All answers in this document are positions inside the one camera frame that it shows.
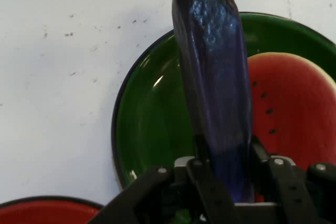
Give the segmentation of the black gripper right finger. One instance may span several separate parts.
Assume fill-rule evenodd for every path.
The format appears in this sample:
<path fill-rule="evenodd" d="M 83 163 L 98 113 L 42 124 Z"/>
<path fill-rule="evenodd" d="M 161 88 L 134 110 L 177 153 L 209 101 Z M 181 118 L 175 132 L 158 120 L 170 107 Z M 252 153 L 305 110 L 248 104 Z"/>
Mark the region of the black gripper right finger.
<path fill-rule="evenodd" d="M 258 193 L 281 209 L 283 223 L 335 223 L 335 165 L 302 170 L 288 157 L 270 155 L 252 136 L 250 171 Z"/>

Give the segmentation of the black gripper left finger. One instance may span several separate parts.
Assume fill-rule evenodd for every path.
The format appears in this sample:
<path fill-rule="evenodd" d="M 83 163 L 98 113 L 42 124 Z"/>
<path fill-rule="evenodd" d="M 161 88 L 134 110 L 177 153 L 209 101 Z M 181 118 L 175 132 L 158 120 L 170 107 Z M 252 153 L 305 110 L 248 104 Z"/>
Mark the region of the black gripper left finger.
<path fill-rule="evenodd" d="M 194 141 L 196 157 L 186 164 L 156 166 L 138 177 L 90 223 L 172 223 L 188 212 L 193 223 L 236 223 L 234 203 L 215 178 L 203 137 Z"/>

